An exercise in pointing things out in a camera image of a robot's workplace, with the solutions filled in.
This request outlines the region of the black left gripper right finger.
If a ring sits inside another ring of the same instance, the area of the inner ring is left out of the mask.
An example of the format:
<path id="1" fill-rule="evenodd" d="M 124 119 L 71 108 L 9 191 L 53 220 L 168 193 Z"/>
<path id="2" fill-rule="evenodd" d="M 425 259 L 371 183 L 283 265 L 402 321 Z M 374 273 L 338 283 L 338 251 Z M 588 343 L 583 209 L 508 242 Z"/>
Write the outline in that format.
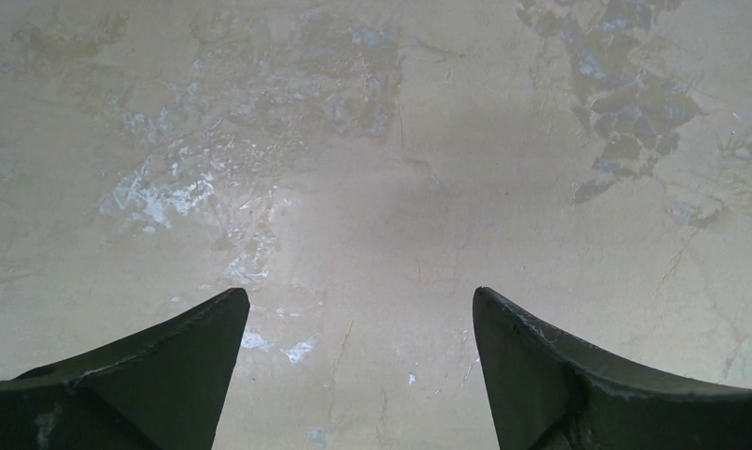
<path id="1" fill-rule="evenodd" d="M 503 449 L 752 449 L 752 389 L 633 362 L 488 287 L 473 320 Z"/>

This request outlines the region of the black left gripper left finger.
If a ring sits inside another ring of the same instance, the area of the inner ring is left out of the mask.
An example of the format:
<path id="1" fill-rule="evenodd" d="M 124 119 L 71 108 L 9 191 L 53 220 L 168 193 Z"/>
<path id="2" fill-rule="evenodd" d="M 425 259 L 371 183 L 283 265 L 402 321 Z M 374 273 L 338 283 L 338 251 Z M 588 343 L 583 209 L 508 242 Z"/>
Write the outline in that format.
<path id="1" fill-rule="evenodd" d="M 222 292 L 165 322 L 0 381 L 0 449 L 209 449 L 250 303 Z"/>

